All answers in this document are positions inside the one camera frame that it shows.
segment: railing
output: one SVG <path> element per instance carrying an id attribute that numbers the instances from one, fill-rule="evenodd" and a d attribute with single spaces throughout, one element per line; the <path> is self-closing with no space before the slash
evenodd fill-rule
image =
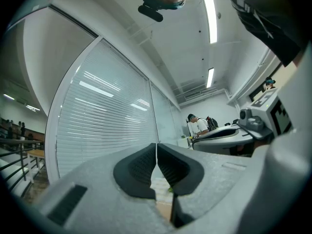
<path id="1" fill-rule="evenodd" d="M 14 139 L 4 139 L 4 138 L 0 138 L 0 145 L 16 145 L 16 148 L 19 150 L 17 151 L 13 151 L 13 152 L 9 152 L 9 153 L 5 153 L 5 154 L 0 154 L 0 158 L 1 157 L 4 157 L 4 156 L 8 156 L 8 155 L 13 155 L 13 154 L 19 154 L 20 155 L 20 159 L 18 160 L 15 160 L 5 166 L 2 166 L 0 167 L 0 171 L 20 162 L 21 163 L 21 167 L 18 168 L 17 170 L 15 170 L 14 172 L 12 172 L 10 175 L 8 175 L 6 178 L 4 178 L 4 181 L 7 182 L 11 177 L 13 177 L 16 173 L 18 173 L 20 170 L 22 170 L 22 176 L 19 177 L 17 179 L 17 181 L 14 182 L 14 184 L 12 186 L 10 186 L 9 188 L 9 191 L 12 191 L 13 188 L 21 181 L 22 178 L 24 178 L 24 180 L 26 181 L 26 174 L 29 172 L 29 170 L 25 171 L 24 168 L 26 167 L 26 165 L 24 165 L 24 159 L 27 158 L 27 156 L 23 156 L 23 154 L 26 154 L 28 151 L 31 151 L 31 150 L 34 150 L 34 149 L 37 149 L 37 146 L 39 144 L 42 144 L 43 141 L 38 141 L 38 140 L 14 140 Z M 34 144 L 35 146 L 32 147 L 32 148 L 28 148 L 28 149 L 24 149 L 23 148 L 23 145 L 24 144 Z M 40 166 L 39 166 L 39 162 L 36 158 L 34 158 L 33 160 L 30 161 L 33 162 L 34 160 L 36 160 L 36 164 L 34 164 L 31 169 L 33 169 L 35 166 L 38 167 L 38 169 L 40 169 Z"/>

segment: wooden table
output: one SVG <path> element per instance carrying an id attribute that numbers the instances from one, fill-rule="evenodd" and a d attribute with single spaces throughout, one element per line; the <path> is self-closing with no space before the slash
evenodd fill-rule
<path id="1" fill-rule="evenodd" d="M 30 164 L 30 157 L 35 157 L 36 158 L 36 162 L 37 162 L 37 166 L 38 166 L 38 172 L 40 173 L 40 164 L 39 164 L 39 158 L 43 158 L 44 159 L 44 151 L 43 150 L 39 150 L 39 149 L 35 149 L 35 150 L 31 150 L 27 152 L 27 165 L 28 165 L 28 170 L 29 170 L 29 174 L 30 174 L 30 181 L 32 182 L 32 184 L 34 183 L 34 177 L 31 171 L 31 164 Z"/>

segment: white shirt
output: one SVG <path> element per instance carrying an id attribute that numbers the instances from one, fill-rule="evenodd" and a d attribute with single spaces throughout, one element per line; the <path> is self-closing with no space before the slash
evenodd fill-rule
<path id="1" fill-rule="evenodd" d="M 208 122 L 205 119 L 197 119 L 197 127 L 199 132 L 203 132 L 208 129 Z"/>

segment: gray machine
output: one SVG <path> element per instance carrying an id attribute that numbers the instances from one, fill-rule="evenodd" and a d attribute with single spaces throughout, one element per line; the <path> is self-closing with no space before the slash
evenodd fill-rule
<path id="1" fill-rule="evenodd" d="M 235 132 L 274 136 L 251 158 L 165 144 L 123 150 L 87 161 L 51 185 L 36 209 L 27 209 L 29 217 L 50 234 L 262 234 L 291 222 L 298 206 L 307 208 L 300 199 L 311 185 L 312 103 L 303 96 L 312 91 L 311 63 L 305 55 L 285 87 L 265 92 L 242 111 Z M 170 222 L 150 188 L 156 154 L 174 191 Z"/>
<path id="2" fill-rule="evenodd" d="M 292 129 L 290 118 L 280 102 L 278 89 L 270 89 L 240 112 L 237 124 L 211 131 L 193 141 L 193 149 L 202 152 L 231 155 L 231 148 L 270 141 Z"/>

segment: backpack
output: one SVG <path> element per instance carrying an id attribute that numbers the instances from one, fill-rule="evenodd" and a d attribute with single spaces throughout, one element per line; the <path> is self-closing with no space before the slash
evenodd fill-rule
<path id="1" fill-rule="evenodd" d="M 215 130 L 217 129 L 219 126 L 218 126 L 218 122 L 214 119 L 214 118 L 211 118 L 211 117 L 207 117 L 206 118 L 206 121 L 208 123 L 208 130 L 209 132 L 212 131 L 212 130 Z"/>

